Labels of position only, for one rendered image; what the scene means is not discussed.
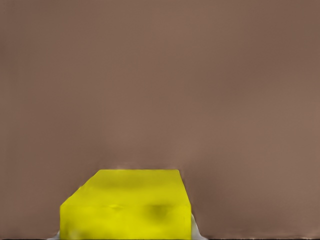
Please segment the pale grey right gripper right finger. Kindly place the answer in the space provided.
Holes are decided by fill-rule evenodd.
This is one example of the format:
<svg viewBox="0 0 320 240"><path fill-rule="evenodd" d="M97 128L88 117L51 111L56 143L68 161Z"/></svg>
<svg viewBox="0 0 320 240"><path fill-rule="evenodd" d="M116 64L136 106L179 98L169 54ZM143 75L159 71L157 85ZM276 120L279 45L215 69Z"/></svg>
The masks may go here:
<svg viewBox="0 0 320 240"><path fill-rule="evenodd" d="M196 223L196 220L195 220L195 217L193 214L191 215L191 238L192 239L205 239L205 237L203 237L200 234L198 225Z"/></svg>

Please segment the yellow rectangular block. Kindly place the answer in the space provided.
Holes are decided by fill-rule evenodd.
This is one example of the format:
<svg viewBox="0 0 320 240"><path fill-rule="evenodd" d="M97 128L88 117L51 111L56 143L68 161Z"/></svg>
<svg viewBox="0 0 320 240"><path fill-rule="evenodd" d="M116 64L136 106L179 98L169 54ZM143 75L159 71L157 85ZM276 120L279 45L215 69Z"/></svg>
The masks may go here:
<svg viewBox="0 0 320 240"><path fill-rule="evenodd" d="M177 169L101 169L60 206L62 240L191 240Z"/></svg>

